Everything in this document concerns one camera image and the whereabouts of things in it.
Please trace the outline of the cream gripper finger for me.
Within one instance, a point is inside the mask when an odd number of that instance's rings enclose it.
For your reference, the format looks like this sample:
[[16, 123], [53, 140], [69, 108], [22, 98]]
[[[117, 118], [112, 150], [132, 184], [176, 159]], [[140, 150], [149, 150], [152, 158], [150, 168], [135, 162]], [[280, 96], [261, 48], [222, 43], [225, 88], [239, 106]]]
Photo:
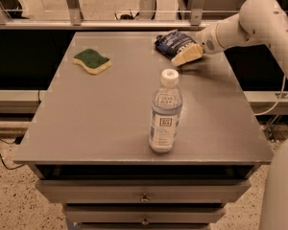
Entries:
[[192, 44], [178, 54], [176, 54], [172, 59], [171, 62], [174, 66], [181, 66], [187, 62], [194, 61], [199, 59], [203, 56], [204, 49], [199, 44]]

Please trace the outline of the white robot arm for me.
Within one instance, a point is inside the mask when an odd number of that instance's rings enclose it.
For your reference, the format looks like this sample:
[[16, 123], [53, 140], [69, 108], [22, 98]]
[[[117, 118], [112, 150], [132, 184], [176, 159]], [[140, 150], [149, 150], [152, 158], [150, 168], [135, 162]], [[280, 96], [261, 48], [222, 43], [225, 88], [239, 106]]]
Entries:
[[[172, 59], [175, 66], [235, 46], [265, 45], [288, 80], [288, 16], [277, 0], [246, 0], [239, 13], [195, 33], [196, 43]], [[268, 171], [259, 230], [288, 230], [288, 139]]]

